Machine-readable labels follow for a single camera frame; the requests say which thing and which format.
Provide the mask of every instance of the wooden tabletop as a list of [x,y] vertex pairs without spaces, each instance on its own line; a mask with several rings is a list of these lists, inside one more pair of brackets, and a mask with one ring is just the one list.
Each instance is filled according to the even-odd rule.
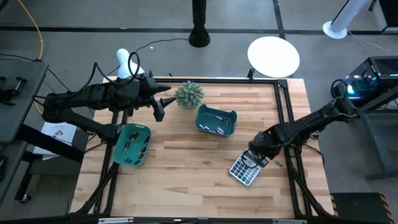
[[[294,117],[299,119],[310,113],[304,81],[290,79],[288,82]],[[170,97],[180,86],[178,83],[168,85],[172,89],[156,97]],[[258,131],[279,122],[273,85],[200,85],[205,92],[203,104],[237,112],[234,134],[220,138],[199,132],[195,127],[197,110],[185,110],[176,103],[166,107],[161,123],[155,121],[152,108],[135,111],[127,122],[150,127],[152,141],[143,166],[120,166],[112,216],[293,218],[283,151],[274,160],[285,166],[279,167],[270,161],[250,187],[240,184],[228,172]],[[95,113],[94,120],[106,124],[111,122],[111,117],[112,113],[102,110]],[[94,138],[87,147],[99,141]],[[318,148],[314,140],[308,144]],[[104,152],[105,146],[101,146],[85,155],[71,212],[78,210],[97,187]],[[302,159],[309,189],[326,211],[333,213],[321,157],[304,146]],[[298,195],[304,212],[300,190]]]

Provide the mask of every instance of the succulent plant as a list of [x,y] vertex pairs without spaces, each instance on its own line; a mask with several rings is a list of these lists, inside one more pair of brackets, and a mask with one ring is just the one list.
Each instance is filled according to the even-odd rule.
[[194,109],[205,96],[203,90],[196,83],[188,81],[175,91],[174,96],[177,98],[177,103],[185,109]]

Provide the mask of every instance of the gray floor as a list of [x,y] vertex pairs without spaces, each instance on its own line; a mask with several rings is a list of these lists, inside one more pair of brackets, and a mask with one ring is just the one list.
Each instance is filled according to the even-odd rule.
[[[320,30],[332,20],[345,0],[279,0],[285,29]],[[132,27],[192,28],[190,1],[185,0],[36,0],[26,6],[40,26],[63,27]],[[272,0],[208,0],[207,28],[214,29],[276,29]],[[0,25],[31,26],[16,1],[0,13]],[[350,24],[351,30],[376,30],[374,15],[362,9]],[[44,60],[73,90],[90,75],[93,62],[104,71],[118,65],[116,51],[130,51],[153,40],[187,38],[186,33],[69,33],[44,32]],[[191,47],[186,40],[162,42],[140,50],[142,67],[155,75],[245,77],[250,64],[249,44],[263,34],[211,34],[211,44],[203,49]],[[385,48],[390,55],[398,54],[398,35],[362,35],[369,42]],[[333,80],[345,77],[369,56],[384,52],[352,37],[331,40],[324,35],[287,35],[300,54],[300,67],[295,78],[303,78],[312,110],[331,99]],[[0,52],[36,58],[39,40],[35,32],[0,32]],[[63,87],[50,75],[46,77],[56,91]],[[97,74],[93,83],[102,78]],[[43,85],[40,95],[50,90]],[[92,117],[87,109],[79,113]],[[35,109],[27,122],[40,129],[42,120]],[[389,202],[398,221],[398,179],[366,182],[364,175],[378,171],[374,154],[362,133],[362,125],[333,123],[321,134],[320,149],[325,155],[325,169],[331,192],[380,192]],[[29,188],[31,202],[19,205],[12,198],[25,164],[21,165],[6,201],[0,208],[0,219],[63,215],[73,194],[76,172],[72,174],[35,175]],[[50,205],[51,210],[41,205]]]

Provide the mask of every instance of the calculator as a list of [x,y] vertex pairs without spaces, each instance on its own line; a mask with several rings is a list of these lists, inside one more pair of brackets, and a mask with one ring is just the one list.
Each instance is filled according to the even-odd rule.
[[229,173],[235,177],[240,183],[249,186],[253,183],[254,179],[257,177],[258,173],[260,173],[261,169],[263,169],[267,164],[268,160],[264,159],[264,161],[259,162],[259,164],[255,168],[256,162],[254,161],[254,156],[251,152],[247,152],[244,156],[244,163],[242,162],[242,155],[238,157],[233,166],[230,168]]

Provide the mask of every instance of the green plastic basket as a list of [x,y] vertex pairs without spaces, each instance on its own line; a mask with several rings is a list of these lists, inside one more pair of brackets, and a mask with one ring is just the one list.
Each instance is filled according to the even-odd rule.
[[[130,136],[134,132],[137,132],[138,136],[134,141],[131,141]],[[149,137],[149,140],[146,146],[144,142],[147,137]],[[120,133],[119,139],[116,143],[116,147],[113,152],[113,161],[126,166],[141,166],[144,163],[144,160],[148,153],[150,139],[151,134],[148,127],[140,124],[126,124],[122,132]],[[127,142],[130,142],[130,146],[125,152],[124,149],[126,148]],[[134,164],[139,159],[140,152],[145,148],[145,146],[147,147],[147,149],[144,152],[144,156],[142,157],[140,163]]]
[[[206,105],[201,105],[197,113],[195,125],[199,131],[217,136],[228,137],[235,131],[237,118],[238,114],[236,114],[235,111],[226,112],[209,108]],[[199,124],[208,127],[210,131],[201,128]],[[224,131],[224,134],[218,134],[214,132],[217,128],[221,128]]]

